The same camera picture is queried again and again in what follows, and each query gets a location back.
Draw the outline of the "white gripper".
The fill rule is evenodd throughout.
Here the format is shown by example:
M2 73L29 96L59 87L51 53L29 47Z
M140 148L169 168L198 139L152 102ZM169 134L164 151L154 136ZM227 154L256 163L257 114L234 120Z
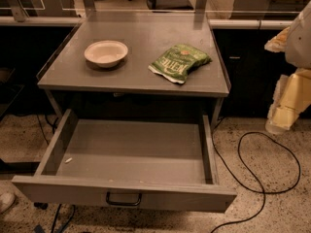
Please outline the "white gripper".
M289 30L289 27L283 29L270 39L264 48L271 52L284 52ZM298 68L289 77L282 75L276 83L265 129L271 134L285 133L310 105L311 70Z

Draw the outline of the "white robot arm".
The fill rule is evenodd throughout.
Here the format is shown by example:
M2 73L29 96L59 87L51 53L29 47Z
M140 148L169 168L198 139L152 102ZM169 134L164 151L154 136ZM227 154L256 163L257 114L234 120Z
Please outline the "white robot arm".
M276 84L265 129L278 135L291 129L299 115L311 105L311 2L293 23L269 40L264 48L283 52L296 71L282 75Z

